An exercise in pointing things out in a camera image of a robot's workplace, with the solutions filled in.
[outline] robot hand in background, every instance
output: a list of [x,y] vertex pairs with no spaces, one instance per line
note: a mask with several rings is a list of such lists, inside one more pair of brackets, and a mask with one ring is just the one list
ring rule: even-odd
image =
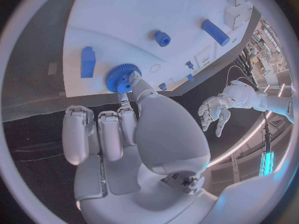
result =
[[206,131],[212,121],[219,119],[216,136],[220,137],[225,123],[230,118],[229,108],[254,108],[259,111],[266,111],[266,107],[261,106],[261,98],[267,93],[255,92],[254,89],[240,81],[232,81],[230,86],[224,88],[223,93],[217,97],[210,97],[203,102],[198,109],[201,116],[203,131]]

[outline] blue gear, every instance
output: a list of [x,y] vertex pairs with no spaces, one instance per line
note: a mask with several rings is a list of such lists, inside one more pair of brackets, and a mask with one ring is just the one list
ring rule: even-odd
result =
[[113,68],[106,76],[107,89],[114,93],[131,91],[129,76],[133,71],[137,71],[142,76],[140,69],[133,64],[122,64]]

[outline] small blue part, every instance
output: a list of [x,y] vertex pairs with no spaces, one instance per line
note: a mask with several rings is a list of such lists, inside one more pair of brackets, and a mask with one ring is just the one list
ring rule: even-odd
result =
[[96,55],[92,47],[87,46],[81,52],[81,78],[92,78],[96,66]]
[[187,75],[187,78],[189,81],[194,81],[194,77],[191,74]]
[[159,88],[162,90],[162,91],[166,91],[167,90],[167,87],[166,87],[166,84],[165,83],[162,83],[159,85]]
[[186,65],[188,66],[189,69],[193,69],[194,65],[191,63],[191,61],[188,61],[186,63]]
[[137,71],[142,76],[140,69],[134,64],[122,64],[114,67],[106,76],[107,89],[114,93],[131,91],[129,76],[133,71]]
[[225,46],[230,40],[225,32],[208,19],[202,23],[201,28],[213,37],[221,46]]
[[154,36],[159,46],[164,47],[170,44],[171,38],[165,32],[157,31]]

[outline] black floor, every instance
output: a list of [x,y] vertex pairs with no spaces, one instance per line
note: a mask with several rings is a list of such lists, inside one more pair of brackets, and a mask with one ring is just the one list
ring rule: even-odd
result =
[[[229,67],[183,96],[173,99],[184,106],[200,123],[197,115],[199,106],[205,99],[223,91]],[[232,68],[229,80],[240,76],[239,69]],[[137,110],[135,103],[132,103],[132,106]],[[96,117],[101,111],[116,111],[118,107],[119,105],[115,104],[91,109]],[[75,205],[73,193],[76,167],[69,164],[62,155],[61,131],[64,114],[65,112],[55,112],[5,122],[4,132],[15,164],[34,194],[67,223],[82,224],[84,220]],[[215,136],[217,122],[212,123],[205,132],[212,159],[234,145],[252,127],[259,114],[253,109],[231,109],[231,118],[220,138]],[[5,206],[3,210],[9,223],[30,223],[7,192],[0,200],[1,205]]]

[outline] humanoid robot arm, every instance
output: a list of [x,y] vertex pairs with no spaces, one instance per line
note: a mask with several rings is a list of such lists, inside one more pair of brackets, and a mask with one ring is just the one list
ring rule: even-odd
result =
[[212,121],[219,119],[216,136],[220,137],[225,123],[230,118],[229,108],[254,108],[258,111],[272,111],[286,116],[294,122],[292,98],[268,96],[265,92],[254,89],[240,81],[232,81],[217,97],[210,97],[198,109],[201,116],[203,131],[206,131]]

